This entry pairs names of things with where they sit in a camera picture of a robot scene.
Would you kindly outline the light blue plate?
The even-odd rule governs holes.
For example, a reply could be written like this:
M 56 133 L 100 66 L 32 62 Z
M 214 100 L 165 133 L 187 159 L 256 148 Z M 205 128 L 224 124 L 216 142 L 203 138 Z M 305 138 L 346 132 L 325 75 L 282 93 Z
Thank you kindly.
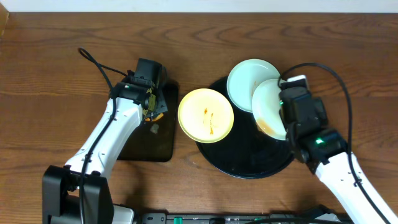
M 264 134 L 285 141 L 286 130 L 280 118 L 278 79 L 262 82 L 252 96 L 252 113 L 257 127 Z
M 261 59 L 248 59 L 238 63 L 227 78 L 227 93 L 239 109 L 252 112 L 252 96 L 264 81 L 278 79 L 279 71 L 271 63 Z

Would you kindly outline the yellow plate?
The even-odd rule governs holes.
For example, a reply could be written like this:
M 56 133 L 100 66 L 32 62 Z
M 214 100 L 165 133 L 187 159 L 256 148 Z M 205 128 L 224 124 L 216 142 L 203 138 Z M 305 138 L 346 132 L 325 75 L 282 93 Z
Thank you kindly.
M 222 140 L 234 123 L 233 108 L 228 99 L 209 88 L 187 93 L 178 106 L 177 116 L 183 132 L 201 143 Z

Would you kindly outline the light blue plate top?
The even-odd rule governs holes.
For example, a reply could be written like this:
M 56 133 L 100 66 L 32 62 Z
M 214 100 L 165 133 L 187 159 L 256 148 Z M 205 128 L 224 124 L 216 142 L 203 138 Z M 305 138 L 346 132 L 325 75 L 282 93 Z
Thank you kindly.
M 238 63 L 227 78 L 227 93 L 239 109 L 252 112 L 252 96 L 264 81 L 278 79 L 279 71 L 271 63 L 261 59 L 248 59 Z

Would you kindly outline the orange green sponge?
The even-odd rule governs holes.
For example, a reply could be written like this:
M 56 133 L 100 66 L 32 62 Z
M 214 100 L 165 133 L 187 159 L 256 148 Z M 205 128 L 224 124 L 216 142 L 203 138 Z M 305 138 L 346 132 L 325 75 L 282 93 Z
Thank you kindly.
M 158 114 L 157 116 L 152 116 L 150 118 L 146 118 L 144 121 L 155 122 L 164 116 L 163 113 Z

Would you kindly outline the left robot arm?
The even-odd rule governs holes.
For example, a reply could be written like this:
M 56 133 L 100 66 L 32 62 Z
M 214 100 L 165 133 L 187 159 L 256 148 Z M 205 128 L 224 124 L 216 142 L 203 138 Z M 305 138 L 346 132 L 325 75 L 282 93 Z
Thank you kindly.
M 116 205 L 108 177 L 125 143 L 156 114 L 159 74 L 129 74 L 112 87 L 106 110 L 81 149 L 42 179 L 43 223 L 133 223 L 134 210 Z

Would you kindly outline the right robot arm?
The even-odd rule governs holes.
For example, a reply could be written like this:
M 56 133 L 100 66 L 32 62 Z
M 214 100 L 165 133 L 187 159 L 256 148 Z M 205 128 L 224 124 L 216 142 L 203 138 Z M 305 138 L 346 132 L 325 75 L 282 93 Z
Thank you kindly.
M 306 76 L 279 80 L 278 86 L 279 114 L 295 158 L 329 188 L 353 223 L 397 223 L 348 142 L 329 127 L 325 106 L 311 94 Z

